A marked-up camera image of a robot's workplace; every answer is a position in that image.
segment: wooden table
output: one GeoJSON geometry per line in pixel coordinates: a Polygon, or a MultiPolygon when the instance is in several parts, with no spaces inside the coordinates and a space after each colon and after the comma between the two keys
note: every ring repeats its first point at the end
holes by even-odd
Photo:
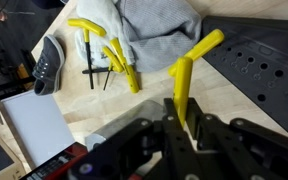
{"type": "MultiPolygon", "coordinates": [[[[188,0],[205,16],[263,17],[288,19],[288,0],[188,0]]],[[[167,68],[153,73],[138,74],[141,91],[132,94],[124,75],[111,75],[106,91],[103,91],[106,73],[95,75],[95,89],[89,87],[89,78],[81,72],[87,64],[76,52],[74,33],[66,20],[77,17],[77,0],[70,0],[45,34],[54,34],[64,45],[66,63],[62,72],[61,90],[53,96],[74,136],[84,143],[84,138],[112,119],[147,99],[162,103],[172,97],[173,79],[167,68]]],[[[38,60],[43,39],[32,51],[38,60]]],[[[251,102],[243,93],[226,80],[204,59],[194,63],[190,97],[194,97],[204,112],[217,114],[223,121],[243,117],[288,135],[275,121],[251,102]]]]}

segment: shoe sole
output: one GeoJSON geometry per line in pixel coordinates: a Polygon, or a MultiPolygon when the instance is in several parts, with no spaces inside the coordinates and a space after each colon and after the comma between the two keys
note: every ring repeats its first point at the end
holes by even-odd
{"type": "Polygon", "coordinates": [[[53,91],[53,93],[55,93],[56,91],[58,91],[60,89],[60,76],[61,76],[62,66],[64,65],[64,62],[65,62],[65,56],[64,56],[64,52],[63,52],[62,46],[58,43],[56,38],[53,35],[46,35],[46,37],[56,47],[57,52],[60,55],[60,61],[61,61],[60,67],[58,68],[58,70],[56,72],[56,76],[55,76],[55,82],[54,82],[55,86],[54,86],[54,91],[53,91]]]}

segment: shoelace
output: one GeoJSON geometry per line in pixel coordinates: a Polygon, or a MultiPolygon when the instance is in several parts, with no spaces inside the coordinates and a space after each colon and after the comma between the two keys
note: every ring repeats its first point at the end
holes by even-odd
{"type": "Polygon", "coordinates": [[[36,66],[34,67],[35,74],[40,78],[43,78],[47,68],[48,63],[45,62],[45,59],[43,57],[41,57],[40,60],[37,62],[36,66]]]}

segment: shoe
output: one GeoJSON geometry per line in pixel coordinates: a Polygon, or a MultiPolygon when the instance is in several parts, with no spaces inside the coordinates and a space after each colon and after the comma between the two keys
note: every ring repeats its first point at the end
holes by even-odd
{"type": "Polygon", "coordinates": [[[53,35],[44,37],[43,50],[32,73],[36,78],[34,83],[36,95],[52,94],[59,90],[64,61],[63,49],[55,37],[53,35]]]}

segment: black pegboard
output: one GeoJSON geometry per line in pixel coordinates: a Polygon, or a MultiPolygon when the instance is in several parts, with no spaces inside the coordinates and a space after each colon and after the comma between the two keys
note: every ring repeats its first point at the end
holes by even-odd
{"type": "Polygon", "coordinates": [[[204,58],[288,131],[288,21],[208,16],[202,35],[222,44],[204,58]]]}

